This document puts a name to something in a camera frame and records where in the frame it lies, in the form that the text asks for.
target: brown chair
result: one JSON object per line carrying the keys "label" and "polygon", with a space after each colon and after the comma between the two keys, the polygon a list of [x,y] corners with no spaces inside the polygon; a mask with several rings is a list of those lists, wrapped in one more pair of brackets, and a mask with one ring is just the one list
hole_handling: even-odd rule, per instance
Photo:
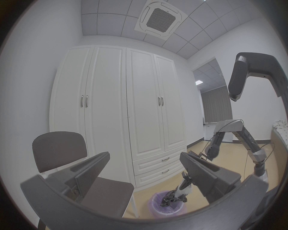
{"label": "brown chair", "polygon": [[57,171],[58,167],[87,157],[81,134],[64,131],[45,133],[34,140],[32,150],[40,173],[56,170],[48,175],[46,181],[62,194],[110,217],[123,217],[131,201],[134,214],[139,217],[131,183],[98,177],[110,159],[108,152]]}

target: trash can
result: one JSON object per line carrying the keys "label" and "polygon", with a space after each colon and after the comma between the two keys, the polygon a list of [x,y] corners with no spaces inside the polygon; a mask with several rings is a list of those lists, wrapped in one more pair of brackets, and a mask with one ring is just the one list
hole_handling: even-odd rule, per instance
{"label": "trash can", "polygon": [[161,207],[163,197],[168,191],[155,193],[148,201],[148,209],[154,218],[166,218],[179,216],[187,212],[186,205],[182,201],[171,202],[168,207]]}

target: chair seat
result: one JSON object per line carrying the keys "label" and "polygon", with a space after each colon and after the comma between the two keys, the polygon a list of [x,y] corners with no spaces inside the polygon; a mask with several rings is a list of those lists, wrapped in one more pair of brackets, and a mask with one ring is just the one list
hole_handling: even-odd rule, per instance
{"label": "chair seat", "polygon": [[121,218],[133,191],[131,183],[97,177],[81,205],[105,216]]}

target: ceiling air conditioner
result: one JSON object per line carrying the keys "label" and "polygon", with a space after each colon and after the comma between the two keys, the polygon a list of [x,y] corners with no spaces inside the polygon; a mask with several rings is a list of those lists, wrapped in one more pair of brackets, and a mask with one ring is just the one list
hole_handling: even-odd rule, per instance
{"label": "ceiling air conditioner", "polygon": [[147,0],[134,30],[167,40],[187,14],[161,0]]}

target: chair leg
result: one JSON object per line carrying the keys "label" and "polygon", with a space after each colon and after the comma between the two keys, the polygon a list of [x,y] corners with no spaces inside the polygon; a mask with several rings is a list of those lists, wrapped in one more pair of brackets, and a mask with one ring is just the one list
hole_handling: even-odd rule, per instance
{"label": "chair leg", "polygon": [[131,197],[131,205],[132,205],[135,217],[139,218],[139,214],[138,214],[137,207],[136,207],[136,202],[135,202],[135,199],[134,199],[134,194],[132,194],[132,197]]}

